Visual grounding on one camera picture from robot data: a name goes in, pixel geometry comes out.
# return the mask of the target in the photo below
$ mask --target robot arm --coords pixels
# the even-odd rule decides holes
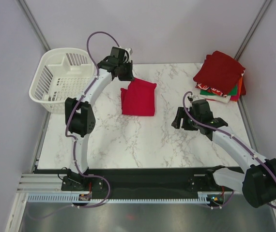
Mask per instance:
[[[224,166],[216,166],[208,169],[206,178],[210,187],[226,186],[232,190],[242,193],[245,199],[253,207],[259,207],[276,199],[276,184],[272,177],[266,172],[259,162],[252,157],[232,137],[242,141],[234,134],[228,124],[221,118],[214,118],[206,100],[196,100],[190,98],[192,106],[187,109],[190,115],[198,122],[221,131],[228,132],[232,136],[228,136],[220,131],[212,130],[207,127],[198,125],[192,121],[185,113],[183,107],[179,107],[172,126],[176,129],[180,128],[181,119],[183,119],[182,128],[188,131],[197,131],[206,135],[211,141],[222,147],[241,167],[243,173],[231,171]],[[258,152],[254,151],[242,141],[242,144],[250,149],[256,158],[265,163],[265,165],[276,176],[276,159],[268,160]]]
[[[77,99],[83,97],[69,125],[69,131],[77,138],[75,149],[76,160],[82,173],[85,173],[89,167],[87,161],[88,141],[90,133],[93,131],[96,123],[92,107],[98,96],[115,77],[118,77],[120,81],[134,80],[132,73],[133,62],[130,55],[131,49],[113,47],[110,56],[98,64],[99,75],[95,75],[76,98],[67,98],[65,101],[65,118],[67,124],[69,116],[78,102]],[[69,168],[73,172],[78,173],[74,161],[72,161]]]

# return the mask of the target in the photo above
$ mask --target table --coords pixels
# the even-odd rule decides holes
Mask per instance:
[[[191,64],[134,65],[134,77],[157,83],[154,117],[124,116],[120,88],[128,82],[117,78],[97,99],[93,111],[96,126],[88,148],[90,168],[170,168],[237,166],[218,145],[199,131],[171,126],[186,91],[195,89],[193,77],[201,68]],[[209,101],[214,117],[221,117],[247,144],[249,140],[237,103]],[[72,162],[71,139],[65,137],[65,116],[52,114],[38,169],[61,169]]]

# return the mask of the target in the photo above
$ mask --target stack of folded clothes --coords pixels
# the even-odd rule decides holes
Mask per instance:
[[[230,56],[215,51],[207,55],[201,70],[194,77],[203,98],[228,103],[245,95],[245,68]]]

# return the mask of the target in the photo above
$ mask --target wall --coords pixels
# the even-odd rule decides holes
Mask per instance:
[[[86,49],[94,31],[133,48],[135,63],[200,62],[215,50],[237,52],[264,0],[26,0],[51,48]],[[96,35],[100,61],[114,43]]]
[[[242,55],[246,67],[245,105],[259,151],[276,158],[276,1]]]
[[[0,0],[0,232],[29,171],[45,111],[28,96],[44,53],[14,0]]]

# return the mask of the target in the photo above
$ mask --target folded red cloth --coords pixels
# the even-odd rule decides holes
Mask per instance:
[[[242,77],[245,68],[230,56],[215,51],[207,55],[201,70],[193,78],[195,82],[202,83],[228,94]]]
[[[121,88],[123,115],[154,116],[156,84],[135,78],[128,88]]]

